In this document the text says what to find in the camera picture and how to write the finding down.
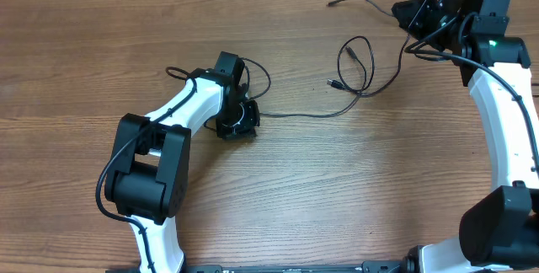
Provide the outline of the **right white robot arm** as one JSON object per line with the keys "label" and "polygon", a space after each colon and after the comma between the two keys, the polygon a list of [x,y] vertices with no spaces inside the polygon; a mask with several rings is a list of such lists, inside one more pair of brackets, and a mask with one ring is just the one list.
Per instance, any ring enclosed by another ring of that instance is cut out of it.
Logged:
{"label": "right white robot arm", "polygon": [[481,117],[491,189],[459,233],[411,249],[401,272],[502,272],[538,265],[538,116],[525,42],[509,37],[510,0],[408,0],[393,5],[406,48],[460,70]]}

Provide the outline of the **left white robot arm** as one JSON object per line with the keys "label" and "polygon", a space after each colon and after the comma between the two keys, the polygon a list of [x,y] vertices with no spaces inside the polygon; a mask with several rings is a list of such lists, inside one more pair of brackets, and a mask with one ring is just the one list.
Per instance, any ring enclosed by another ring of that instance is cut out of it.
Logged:
{"label": "left white robot arm", "polygon": [[136,272],[185,270],[175,216],[187,191],[192,136],[214,120],[222,140],[250,139],[260,120],[248,83],[240,82],[248,72],[240,56],[223,51],[213,68],[165,72],[184,81],[183,89],[157,110],[120,119],[95,189],[98,209],[135,234]]}

